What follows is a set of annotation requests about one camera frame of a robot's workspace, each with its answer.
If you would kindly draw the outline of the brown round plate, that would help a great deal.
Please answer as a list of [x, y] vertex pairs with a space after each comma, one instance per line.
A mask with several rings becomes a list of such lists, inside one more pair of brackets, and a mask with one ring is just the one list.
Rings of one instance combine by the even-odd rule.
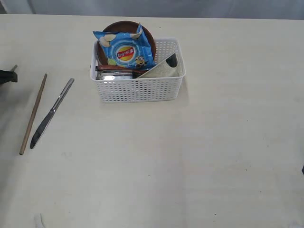
[[[103, 32], [135, 33], [138, 25], [139, 25], [138, 23], [133, 22], [133, 21], [127, 21], [127, 20], [118, 21], [118, 22], [112, 23], [111, 25], [107, 26], [103, 30]], [[153, 56], [153, 59], [155, 60], [156, 59], [156, 57], [155, 57], [156, 56], [156, 45], [154, 42], [154, 38], [151, 35], [151, 33], [144, 26], [142, 26], [142, 29], [151, 45], [152, 56]], [[96, 58], [98, 59], [99, 64], [107, 65], [106, 56], [99, 44], [96, 45], [95, 54], [96, 54]]]

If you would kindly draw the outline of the blue chips bag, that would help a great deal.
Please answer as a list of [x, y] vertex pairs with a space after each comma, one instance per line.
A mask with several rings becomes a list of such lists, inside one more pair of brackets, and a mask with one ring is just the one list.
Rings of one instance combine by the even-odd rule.
[[107, 65], [138, 70], [149, 70], [155, 66], [151, 45], [139, 24], [135, 33], [94, 31], [102, 48]]

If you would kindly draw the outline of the brown wooden spoon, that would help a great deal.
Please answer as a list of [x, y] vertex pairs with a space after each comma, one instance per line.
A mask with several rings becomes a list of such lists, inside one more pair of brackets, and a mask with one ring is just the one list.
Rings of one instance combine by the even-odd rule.
[[125, 68], [125, 67], [120, 67], [120, 66], [112, 66], [112, 65], [98, 65], [95, 67], [96, 71], [103, 71], [103, 70], [123, 70], [123, 71], [133, 71], [138, 74], [144, 74], [147, 72], [147, 70], [138, 70], [138, 69], [130, 69], [130, 68]]

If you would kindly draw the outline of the silver foil packet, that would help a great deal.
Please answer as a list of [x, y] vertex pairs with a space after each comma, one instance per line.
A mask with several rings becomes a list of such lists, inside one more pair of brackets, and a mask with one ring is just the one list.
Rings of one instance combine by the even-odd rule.
[[96, 79], [97, 80], [125, 80], [132, 79], [132, 71], [127, 70], [102, 70], [98, 71]]

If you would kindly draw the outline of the white perforated plastic basket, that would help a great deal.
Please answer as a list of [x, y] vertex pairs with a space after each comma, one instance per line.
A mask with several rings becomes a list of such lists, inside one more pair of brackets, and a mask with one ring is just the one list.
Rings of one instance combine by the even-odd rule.
[[183, 62], [180, 44], [176, 38], [156, 38], [155, 62], [165, 62], [167, 56], [176, 54], [177, 66], [174, 75], [168, 72], [157, 74], [155, 78], [136, 78], [123, 80], [97, 80], [98, 72], [95, 67], [99, 63], [97, 48], [93, 44], [90, 78], [94, 81], [101, 100], [105, 103], [132, 103], [166, 101], [177, 98], [186, 69]]

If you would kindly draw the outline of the silver table knife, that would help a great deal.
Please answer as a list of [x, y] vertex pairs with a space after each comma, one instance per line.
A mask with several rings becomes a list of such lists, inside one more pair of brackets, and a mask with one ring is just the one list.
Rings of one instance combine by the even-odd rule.
[[36, 129], [31, 141], [30, 141], [30, 149], [33, 149], [36, 144], [38, 143], [39, 139], [43, 135], [44, 131], [46, 130], [47, 126], [49, 125], [50, 121], [52, 120], [54, 114], [56, 113], [57, 109], [59, 108], [60, 104], [64, 100], [66, 94], [68, 93], [69, 89], [71, 88], [72, 84], [74, 83], [74, 79], [71, 78], [65, 85], [64, 89], [60, 93], [58, 99], [48, 112], [48, 114], [45, 116], [45, 118], [42, 120], [38, 128]]

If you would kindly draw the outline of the white speckled bowl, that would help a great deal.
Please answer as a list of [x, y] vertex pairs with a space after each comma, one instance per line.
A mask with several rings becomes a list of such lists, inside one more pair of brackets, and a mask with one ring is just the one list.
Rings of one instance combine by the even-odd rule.
[[139, 76], [139, 78], [162, 78], [178, 76], [179, 73], [177, 56], [176, 53], [171, 53], [155, 67]]

